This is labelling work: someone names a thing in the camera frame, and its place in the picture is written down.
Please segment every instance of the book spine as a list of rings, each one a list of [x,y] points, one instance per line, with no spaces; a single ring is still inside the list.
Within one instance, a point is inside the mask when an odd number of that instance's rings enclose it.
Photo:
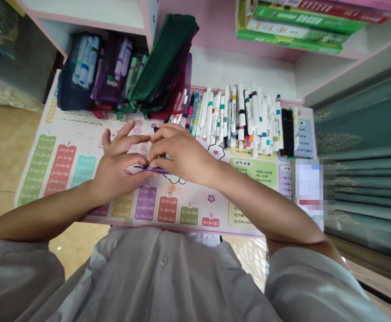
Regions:
[[[310,27],[254,19],[250,20],[246,29],[276,36],[310,40],[313,42],[341,44],[349,38],[347,35],[334,34],[328,31],[312,29]]]
[[[311,12],[323,13],[330,16],[343,17],[369,23],[382,24],[390,18],[389,13],[383,13],[374,9],[349,6],[333,1],[308,1],[308,0],[272,0],[273,3],[298,7]]]
[[[354,4],[383,11],[391,11],[391,0],[337,0],[341,3]]]
[[[257,18],[288,22],[344,34],[353,34],[367,25],[366,22],[311,13],[309,11],[292,9],[289,6],[284,7],[280,5],[270,6],[261,4],[256,8],[254,16]]]
[[[341,45],[328,47],[318,42],[311,42],[308,40],[293,39],[289,37],[271,36],[254,31],[239,30],[237,32],[237,39],[244,39],[255,42],[265,42],[289,48],[301,49],[305,51],[323,52],[331,55],[338,55],[343,48]]]

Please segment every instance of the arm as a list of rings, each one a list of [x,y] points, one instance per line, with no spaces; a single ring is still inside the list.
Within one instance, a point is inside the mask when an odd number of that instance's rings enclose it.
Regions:
[[[105,155],[93,180],[28,203],[0,217],[0,239],[19,242],[48,241],[57,237],[87,211],[139,187],[155,172],[132,174],[130,165],[148,164],[140,154],[127,154],[132,144],[148,142],[150,136],[128,136],[134,121],[125,125],[113,142],[110,131],[102,137]]]
[[[302,209],[229,164],[214,159],[182,127],[163,124],[151,142],[151,167],[162,167],[187,181],[221,192],[265,235],[270,256],[282,247],[297,246],[324,254],[344,266],[340,253]],[[172,160],[158,157],[162,153],[168,153]]]

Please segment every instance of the shirt sleeve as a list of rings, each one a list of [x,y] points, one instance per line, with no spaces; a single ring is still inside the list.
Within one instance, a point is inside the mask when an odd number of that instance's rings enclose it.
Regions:
[[[63,283],[47,243],[0,241],[0,321],[27,321]]]
[[[272,256],[265,295],[284,322],[389,321],[348,270],[304,248]]]

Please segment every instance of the tiled floor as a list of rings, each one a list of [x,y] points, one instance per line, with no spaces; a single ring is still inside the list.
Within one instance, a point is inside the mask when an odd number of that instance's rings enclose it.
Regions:
[[[40,118],[35,112],[0,106],[0,215],[13,209],[15,192]],[[50,242],[50,250],[60,259],[67,278],[88,259],[94,245],[108,230],[107,225],[74,223]],[[263,289],[265,240],[225,236],[224,240],[232,245],[243,268]]]

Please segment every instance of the white shirt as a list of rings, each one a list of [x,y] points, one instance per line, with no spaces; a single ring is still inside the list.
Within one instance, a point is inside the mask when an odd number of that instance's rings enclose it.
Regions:
[[[265,294],[231,246],[114,226],[66,282],[45,243],[0,241],[0,321],[388,321],[352,275],[296,247],[270,259]]]

